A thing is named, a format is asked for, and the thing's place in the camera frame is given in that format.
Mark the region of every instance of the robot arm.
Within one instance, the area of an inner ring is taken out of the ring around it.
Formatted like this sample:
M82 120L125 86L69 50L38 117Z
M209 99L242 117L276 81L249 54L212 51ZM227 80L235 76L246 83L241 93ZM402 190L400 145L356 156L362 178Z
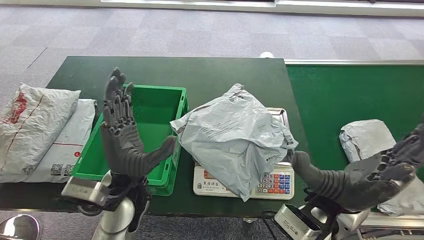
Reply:
M370 208L405 189L424 165L424 115L421 123L393 148L351 162L344 170L320 170L307 153L292 159L307 185L306 204L284 204L274 220L294 240L342 240L365 220Z
M355 212L383 203L405 189L424 165L422 122L393 148L350 163L343 171L320 170L305 152L296 152L292 166L317 195Z
M100 126L109 171L100 182L71 177L61 195L78 204L87 216L103 212L93 240L135 240L142 216L150 205L147 175L174 151L176 137L168 136L146 153L137 131L131 100L132 84L115 68L106 83L104 121Z

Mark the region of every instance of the scale keypad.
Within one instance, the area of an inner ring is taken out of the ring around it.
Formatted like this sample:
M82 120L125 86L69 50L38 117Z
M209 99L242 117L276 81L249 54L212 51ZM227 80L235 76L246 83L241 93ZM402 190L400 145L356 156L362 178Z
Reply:
M288 172L271 172L262 176L256 192L262 194L290 194L291 176Z

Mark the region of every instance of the red printed logo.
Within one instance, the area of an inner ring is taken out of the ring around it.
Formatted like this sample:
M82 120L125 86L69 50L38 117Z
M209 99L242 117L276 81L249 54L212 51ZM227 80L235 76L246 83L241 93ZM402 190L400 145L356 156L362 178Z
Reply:
M24 93L20 92L13 102L10 117L4 117L1 122L4 124L16 124L19 116L27 109L27 100L24 99Z

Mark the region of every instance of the white plastic bag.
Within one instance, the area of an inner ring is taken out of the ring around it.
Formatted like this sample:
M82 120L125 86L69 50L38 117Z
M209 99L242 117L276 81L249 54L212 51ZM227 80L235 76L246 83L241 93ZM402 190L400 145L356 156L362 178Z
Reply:
M81 91L22 84L0 117L0 175L29 175L74 113Z
M0 183L65 183L71 176L84 145L87 143L95 116L93 99L79 99L76 110L59 136L48 149L34 172L0 175Z
M181 146L243 201L262 175L298 145L239 83L170 124Z

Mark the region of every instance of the red line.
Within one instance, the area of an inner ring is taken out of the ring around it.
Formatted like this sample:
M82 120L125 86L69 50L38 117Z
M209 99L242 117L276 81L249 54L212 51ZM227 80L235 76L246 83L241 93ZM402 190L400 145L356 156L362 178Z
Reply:
M31 113L28 115L28 117L25 118L25 120L23 120L22 124L20 125L19 129L14 133L14 136L12 138L12 141L9 144L9 147L7 147L7 151L6 151L6 159L4 160L4 165L0 168L0 171L3 171L3 168L6 166L6 162L8 161L8 153L9 150L11 149L11 146L16 138L16 135L18 134L18 132L22 129L22 126L24 125L24 123L27 121L27 119L29 119L31 117L31 115L33 114L33 112L39 107L39 105L41 104L41 100L43 100L45 93L41 96L40 100L38 101L37 106L31 111Z
M81 145L81 144L72 144L72 143L57 143L57 142L53 142L52 144L55 144L55 145L65 145L65 146L78 146L78 147L84 147L83 145Z

